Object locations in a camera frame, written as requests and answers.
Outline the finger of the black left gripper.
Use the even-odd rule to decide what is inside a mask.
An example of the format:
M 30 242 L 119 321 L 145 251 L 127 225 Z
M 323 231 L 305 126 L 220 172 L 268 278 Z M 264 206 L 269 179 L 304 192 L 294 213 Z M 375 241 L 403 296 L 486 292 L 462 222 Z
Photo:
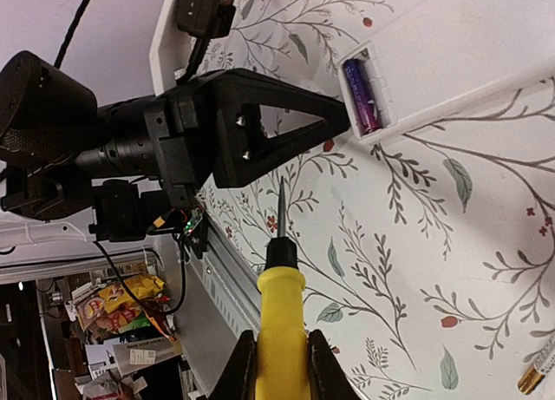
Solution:
M 343 102 L 248 69 L 213 71 L 194 82 L 219 188 L 246 187 L 350 128 Z

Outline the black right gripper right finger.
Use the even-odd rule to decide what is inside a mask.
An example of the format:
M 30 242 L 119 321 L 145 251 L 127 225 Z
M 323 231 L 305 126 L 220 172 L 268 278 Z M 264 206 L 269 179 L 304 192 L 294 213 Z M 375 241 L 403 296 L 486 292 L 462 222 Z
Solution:
M 360 399 L 320 330 L 310 333 L 308 350 L 311 399 Z

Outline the yellow handled screwdriver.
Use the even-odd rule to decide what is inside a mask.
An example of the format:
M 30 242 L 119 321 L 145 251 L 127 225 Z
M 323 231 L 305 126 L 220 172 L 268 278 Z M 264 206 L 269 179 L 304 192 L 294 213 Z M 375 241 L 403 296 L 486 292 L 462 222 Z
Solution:
M 257 338 L 255 398 L 309 399 L 308 337 L 304 329 L 305 277 L 297 245 L 286 236 L 284 180 L 279 183 L 277 236 L 266 247 Z

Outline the white remote control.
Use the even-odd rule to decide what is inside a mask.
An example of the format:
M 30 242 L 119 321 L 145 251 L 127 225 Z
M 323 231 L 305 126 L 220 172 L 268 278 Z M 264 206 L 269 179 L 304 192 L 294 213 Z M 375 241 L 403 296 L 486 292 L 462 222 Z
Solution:
M 372 144 L 554 73 L 554 0 L 425 0 L 349 52 L 368 75 L 383 127 L 363 134 L 344 73 L 354 136 Z

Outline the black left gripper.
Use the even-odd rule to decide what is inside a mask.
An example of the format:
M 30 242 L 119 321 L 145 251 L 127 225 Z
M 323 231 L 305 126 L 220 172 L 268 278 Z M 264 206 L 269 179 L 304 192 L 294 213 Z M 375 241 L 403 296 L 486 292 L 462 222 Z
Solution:
M 85 194 L 95 179 L 146 175 L 167 193 L 204 185 L 204 124 L 189 86 L 103 107 L 24 50 L 1 70 L 1 161 L 8 196 Z

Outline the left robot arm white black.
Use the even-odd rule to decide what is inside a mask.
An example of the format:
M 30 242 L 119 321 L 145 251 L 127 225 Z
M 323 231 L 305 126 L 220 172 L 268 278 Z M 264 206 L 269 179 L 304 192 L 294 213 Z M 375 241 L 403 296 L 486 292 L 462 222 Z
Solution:
M 141 240 L 183 220 L 208 179 L 246 187 L 349 126 L 337 99 L 247 69 L 99 106 L 21 51 L 1 72 L 1 207 L 37 221 L 93 208 L 98 240 Z

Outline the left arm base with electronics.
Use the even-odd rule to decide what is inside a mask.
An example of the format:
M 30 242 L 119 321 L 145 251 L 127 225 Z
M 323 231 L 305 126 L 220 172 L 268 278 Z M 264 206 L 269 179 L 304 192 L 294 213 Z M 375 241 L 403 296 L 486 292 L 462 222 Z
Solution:
M 208 227 L 206 210 L 197 204 L 189 210 L 172 208 L 165 211 L 148 226 L 147 235 L 170 234 L 179 248 L 202 259 L 207 252 Z

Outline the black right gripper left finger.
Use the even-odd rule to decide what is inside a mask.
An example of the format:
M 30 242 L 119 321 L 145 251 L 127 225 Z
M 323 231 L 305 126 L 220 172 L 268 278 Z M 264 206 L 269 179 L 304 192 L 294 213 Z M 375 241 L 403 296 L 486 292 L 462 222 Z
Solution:
M 216 383 L 210 400 L 253 400 L 257 376 L 257 343 L 252 330 L 243 331 Z

